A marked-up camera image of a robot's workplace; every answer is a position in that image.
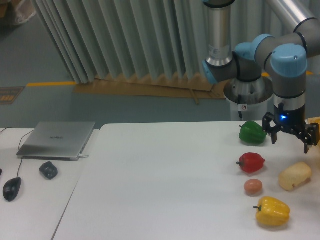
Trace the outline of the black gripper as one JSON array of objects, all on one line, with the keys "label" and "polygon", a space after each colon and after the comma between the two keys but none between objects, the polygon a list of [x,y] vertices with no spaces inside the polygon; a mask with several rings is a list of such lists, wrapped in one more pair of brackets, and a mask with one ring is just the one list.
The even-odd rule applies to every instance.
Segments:
[{"label": "black gripper", "polygon": [[262,118],[262,130],[271,136],[271,143],[277,142],[278,132],[297,135],[303,142],[303,152],[308,153],[310,147],[317,146],[320,141],[320,127],[318,123],[305,122],[306,105],[294,110],[285,110],[283,103],[274,106],[274,115],[267,112]]}]

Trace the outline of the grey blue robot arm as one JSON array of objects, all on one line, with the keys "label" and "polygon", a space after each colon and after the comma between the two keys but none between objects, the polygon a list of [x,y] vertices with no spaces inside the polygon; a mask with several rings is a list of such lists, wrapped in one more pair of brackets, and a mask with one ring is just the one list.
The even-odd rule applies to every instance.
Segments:
[{"label": "grey blue robot arm", "polygon": [[229,79],[257,81],[262,71],[272,79],[274,112],[266,113],[262,129],[277,141],[278,132],[296,136],[307,152],[320,140],[319,126],[305,122],[308,58],[320,53],[320,22],[298,0],[268,2],[290,34],[262,34],[231,49],[230,0],[205,0],[208,19],[208,57],[202,62],[211,84]]}]

